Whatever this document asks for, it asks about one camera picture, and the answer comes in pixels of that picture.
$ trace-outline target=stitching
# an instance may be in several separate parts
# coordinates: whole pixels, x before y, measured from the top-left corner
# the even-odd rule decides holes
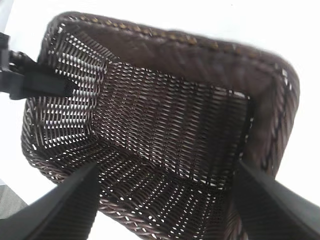
[[[247,56],[252,59],[258,59],[258,56],[259,56],[259,54],[256,53],[255,51],[247,51],[246,52],[241,47],[238,47],[235,45],[233,45],[233,46],[226,45],[226,46],[223,46],[223,48],[222,48],[221,46],[219,46],[217,41],[214,41],[214,42],[210,43],[209,45],[203,45],[198,42],[196,37],[188,35],[188,34],[177,35],[172,32],[166,32],[164,30],[159,30],[159,29],[155,30],[155,29],[151,29],[151,28],[147,28],[147,27],[144,28],[144,27],[141,27],[141,26],[135,25],[135,24],[124,24],[123,22],[121,22],[121,23],[112,22],[110,19],[102,21],[100,19],[97,19],[96,17],[88,18],[86,16],[77,17],[74,15],[63,16],[62,19],[67,20],[67,21],[72,20],[72,21],[79,21],[79,22],[88,22],[88,23],[102,25],[102,26],[107,25],[108,27],[111,27],[111,28],[127,30],[127,31],[131,31],[131,32],[143,34],[143,35],[146,35],[149,37],[161,37],[161,38],[165,38],[167,40],[172,40],[172,41],[176,41],[176,42],[180,42],[180,43],[184,43],[184,44],[199,46],[199,47],[206,48],[209,50],[220,50],[221,52],[227,52],[229,54],[244,55],[244,56]],[[267,65],[273,64],[271,62],[263,61],[260,58],[259,58],[259,60],[262,63],[265,63]]]

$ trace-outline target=black mount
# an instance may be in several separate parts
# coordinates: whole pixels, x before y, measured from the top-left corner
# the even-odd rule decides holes
[[[9,50],[9,36],[0,32],[0,92],[10,99],[72,97],[78,86],[48,66],[34,62],[22,52]]]

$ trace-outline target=woven rattan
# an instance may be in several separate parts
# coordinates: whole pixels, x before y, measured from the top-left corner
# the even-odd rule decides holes
[[[76,12],[49,24],[38,61],[78,89],[26,101],[22,149],[33,167],[60,183],[97,162],[99,210],[142,239],[247,239],[233,179],[240,159],[276,175],[299,103],[290,65]]]

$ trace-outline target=brown wicker basket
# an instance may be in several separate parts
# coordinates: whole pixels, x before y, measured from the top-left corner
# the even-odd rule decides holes
[[[244,240],[239,160],[275,176],[299,104],[281,58],[233,42],[68,12],[38,61],[77,85],[26,101],[22,149],[54,183],[97,162],[99,210],[142,239]]]

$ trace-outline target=woven pattern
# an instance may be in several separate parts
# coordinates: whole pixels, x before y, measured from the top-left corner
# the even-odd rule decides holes
[[[105,35],[99,33],[101,27]],[[156,34],[156,29],[148,29]],[[130,34],[128,41],[125,33]],[[145,53],[153,58],[158,48],[143,43],[145,37],[140,33],[144,33],[143,26],[91,15],[66,13],[54,19],[39,61],[69,76],[79,88],[70,98],[26,101],[21,138],[24,155],[55,183],[83,164],[97,162],[100,210],[143,239],[247,239],[230,197],[237,162],[243,156],[249,160],[257,156],[259,168],[277,172],[295,110],[283,112],[286,106],[298,106],[299,84],[291,82],[291,71],[285,82],[284,75],[275,75],[274,69],[266,74],[270,64],[260,63],[261,73],[255,76],[255,69],[244,70],[236,61],[231,69],[248,72],[254,84],[260,77],[266,83],[275,81],[275,91],[267,94],[263,88],[270,87],[263,82],[259,88],[248,82],[244,84],[247,89],[241,86],[243,81],[234,87],[220,84],[239,76],[229,78],[233,71],[222,71],[230,61],[224,63],[218,53],[212,55],[220,59],[212,67],[214,74],[201,74],[203,78],[196,80],[192,72],[178,74],[179,66],[166,73],[161,60],[145,61],[145,67],[139,61],[145,59]],[[173,40],[191,46],[204,44],[203,38],[179,34]],[[114,46],[112,39],[119,45]],[[148,48],[137,55],[140,46]],[[121,51],[126,48],[130,49],[124,55]],[[202,57],[204,73],[208,61],[201,52],[195,58],[172,57],[168,62],[173,66],[178,59],[188,62]],[[227,57],[249,66],[246,58]],[[279,96],[285,101],[274,111]],[[263,104],[271,107],[262,111],[258,106]],[[270,126],[276,129],[272,135]],[[281,146],[274,148],[277,141]]]

